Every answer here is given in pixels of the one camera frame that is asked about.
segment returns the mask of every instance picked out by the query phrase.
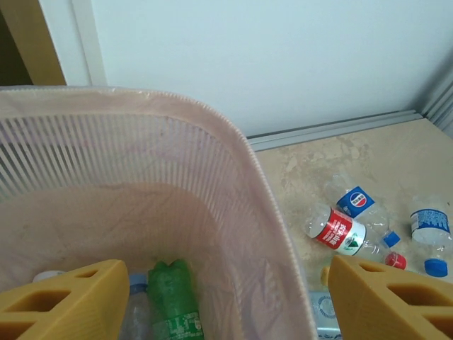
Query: metal baseboard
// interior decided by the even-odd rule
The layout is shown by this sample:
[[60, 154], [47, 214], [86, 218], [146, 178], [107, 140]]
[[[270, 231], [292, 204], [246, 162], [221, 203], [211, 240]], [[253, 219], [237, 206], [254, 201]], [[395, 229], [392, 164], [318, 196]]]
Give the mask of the metal baseboard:
[[252, 149], [257, 152], [422, 118], [422, 115], [415, 110], [399, 111], [364, 118], [342, 120], [340, 122], [323, 125], [302, 127], [289, 132], [276, 132], [271, 135], [250, 137], [248, 141], [250, 142]]

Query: beige tile floor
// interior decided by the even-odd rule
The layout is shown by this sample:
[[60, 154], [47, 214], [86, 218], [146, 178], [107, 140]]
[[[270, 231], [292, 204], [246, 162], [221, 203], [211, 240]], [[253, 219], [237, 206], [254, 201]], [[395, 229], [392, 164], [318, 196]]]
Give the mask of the beige tile floor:
[[[435, 193], [449, 204], [453, 221], [453, 140], [427, 120], [416, 120], [257, 153], [304, 264], [309, 288], [320, 290], [319, 271], [333, 252], [303, 234], [304, 209], [329, 203], [322, 186], [347, 171], [389, 211], [391, 228], [401, 242], [395, 249], [408, 269], [423, 272], [411, 246], [408, 204], [415, 194]], [[453, 282], [453, 255], [449, 256]]]

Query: blue bottle cap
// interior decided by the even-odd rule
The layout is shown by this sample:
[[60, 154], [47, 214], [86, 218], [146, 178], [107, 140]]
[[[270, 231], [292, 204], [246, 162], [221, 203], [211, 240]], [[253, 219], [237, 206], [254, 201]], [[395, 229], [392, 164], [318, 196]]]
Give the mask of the blue bottle cap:
[[383, 238], [383, 240], [386, 243], [386, 245], [389, 246], [389, 248], [392, 248], [395, 244], [397, 244], [400, 241], [400, 238], [397, 233], [390, 232]]
[[443, 278], [448, 274], [447, 262], [439, 259], [428, 259], [425, 261], [425, 271], [430, 276]]
[[129, 275], [130, 295], [145, 292], [147, 290], [147, 276], [145, 274]]

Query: red bottle cap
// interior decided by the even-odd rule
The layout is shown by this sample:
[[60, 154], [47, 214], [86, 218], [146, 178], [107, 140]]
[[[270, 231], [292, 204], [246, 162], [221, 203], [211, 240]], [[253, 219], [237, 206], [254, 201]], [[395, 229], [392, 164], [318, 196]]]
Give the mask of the red bottle cap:
[[403, 255], [393, 251], [385, 258], [385, 264], [390, 267], [406, 269], [408, 262]]

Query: plastic basket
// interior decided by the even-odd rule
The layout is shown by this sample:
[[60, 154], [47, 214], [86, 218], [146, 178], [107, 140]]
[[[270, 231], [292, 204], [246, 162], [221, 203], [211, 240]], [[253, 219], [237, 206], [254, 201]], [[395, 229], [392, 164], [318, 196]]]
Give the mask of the plastic basket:
[[0, 290], [122, 259], [193, 268], [206, 339], [314, 339], [303, 273], [257, 159], [169, 93], [0, 92]]

